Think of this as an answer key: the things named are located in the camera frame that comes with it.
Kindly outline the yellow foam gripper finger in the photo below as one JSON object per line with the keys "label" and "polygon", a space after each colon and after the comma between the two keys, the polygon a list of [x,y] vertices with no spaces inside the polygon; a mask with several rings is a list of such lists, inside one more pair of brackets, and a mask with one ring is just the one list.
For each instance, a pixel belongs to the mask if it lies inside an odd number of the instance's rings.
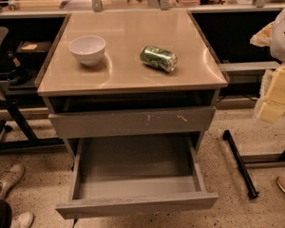
{"label": "yellow foam gripper finger", "polygon": [[276,70],[266,69],[262,78],[256,117],[272,123],[285,113],[285,64]]}

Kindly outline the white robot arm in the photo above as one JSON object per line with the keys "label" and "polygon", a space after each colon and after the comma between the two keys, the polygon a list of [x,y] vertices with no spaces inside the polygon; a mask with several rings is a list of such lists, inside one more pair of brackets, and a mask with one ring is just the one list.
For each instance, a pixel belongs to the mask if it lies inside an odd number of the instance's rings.
{"label": "white robot arm", "polygon": [[255,34],[250,43],[269,47],[271,56],[281,62],[277,69],[265,70],[255,107],[257,119],[272,123],[285,113],[285,8],[274,22]]}

